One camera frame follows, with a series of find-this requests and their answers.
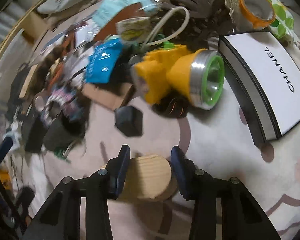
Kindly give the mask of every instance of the dark hexagonal object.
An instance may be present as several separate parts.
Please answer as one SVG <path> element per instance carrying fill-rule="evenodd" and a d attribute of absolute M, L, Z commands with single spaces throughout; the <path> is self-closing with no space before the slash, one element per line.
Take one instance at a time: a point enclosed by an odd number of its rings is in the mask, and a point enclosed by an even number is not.
<path fill-rule="evenodd" d="M 127 137 L 142 135 L 142 112 L 133 106 L 122 106 L 114 112 L 115 126 Z"/>

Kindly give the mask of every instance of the blue packet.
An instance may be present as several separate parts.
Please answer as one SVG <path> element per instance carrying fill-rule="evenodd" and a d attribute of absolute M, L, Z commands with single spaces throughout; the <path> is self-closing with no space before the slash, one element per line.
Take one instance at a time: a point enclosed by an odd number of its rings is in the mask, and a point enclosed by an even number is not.
<path fill-rule="evenodd" d="M 86 71 L 87 83 L 108 83 L 114 65 L 121 54 L 120 38 L 109 40 L 94 48 Z"/>
<path fill-rule="evenodd" d="M 157 6 L 151 0 L 104 0 L 98 10 L 93 13 L 92 19 L 100 28 L 103 28 L 123 8 L 138 2 L 142 4 L 147 15 L 156 11 Z"/>

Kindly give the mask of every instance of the green lens ring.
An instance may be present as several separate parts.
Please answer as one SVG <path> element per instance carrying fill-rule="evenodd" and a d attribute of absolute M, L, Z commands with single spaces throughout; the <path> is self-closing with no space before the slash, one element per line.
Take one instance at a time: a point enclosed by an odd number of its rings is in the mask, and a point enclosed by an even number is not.
<path fill-rule="evenodd" d="M 211 95 L 211 92 L 207 90 L 208 78 L 209 78 L 209 74 L 215 71 L 214 69 L 215 67 L 218 68 L 218 73 L 216 77 L 217 80 L 215 80 L 216 81 L 215 83 L 218 84 L 218 87 L 216 92 Z M 207 70 L 202 75 L 201 100 L 209 106 L 214 106 L 218 102 L 220 95 L 222 93 L 224 80 L 225 80 L 225 65 L 223 59 L 219 55 L 214 55 L 207 63 Z"/>

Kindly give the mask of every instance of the metal screw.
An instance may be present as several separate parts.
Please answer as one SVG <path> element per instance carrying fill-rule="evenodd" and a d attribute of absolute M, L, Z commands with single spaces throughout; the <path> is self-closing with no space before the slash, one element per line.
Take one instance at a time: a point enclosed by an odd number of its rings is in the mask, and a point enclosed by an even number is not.
<path fill-rule="evenodd" d="M 63 178 L 63 180 L 62 180 L 62 182 L 64 183 L 64 184 L 67 184 L 67 183 L 69 183 L 71 181 L 71 177 L 65 177 L 65 178 Z"/>
<path fill-rule="evenodd" d="M 201 170 L 201 169 L 196 169 L 196 170 L 194 171 L 194 173 L 197 174 L 198 176 L 202 176 L 202 175 L 204 174 L 204 171 Z"/>
<path fill-rule="evenodd" d="M 99 175 L 106 175 L 108 173 L 107 169 L 98 170 Z"/>
<path fill-rule="evenodd" d="M 231 177 L 230 178 L 230 181 L 233 183 L 233 184 L 238 184 L 240 182 L 240 180 L 236 177 Z"/>

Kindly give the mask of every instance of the blue plastic package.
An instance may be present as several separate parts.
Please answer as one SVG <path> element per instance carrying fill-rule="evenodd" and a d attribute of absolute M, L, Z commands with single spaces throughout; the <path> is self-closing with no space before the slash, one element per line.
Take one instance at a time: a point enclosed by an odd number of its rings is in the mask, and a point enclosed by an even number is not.
<path fill-rule="evenodd" d="M 87 83 L 108 83 L 123 45 L 120 38 L 109 40 L 94 49 L 87 67 Z"/>
<path fill-rule="evenodd" d="M 100 28 L 103 28 L 123 8 L 138 2 L 142 4 L 147 15 L 156 12 L 157 6 L 151 0 L 104 0 L 98 10 L 93 13 L 92 19 Z"/>

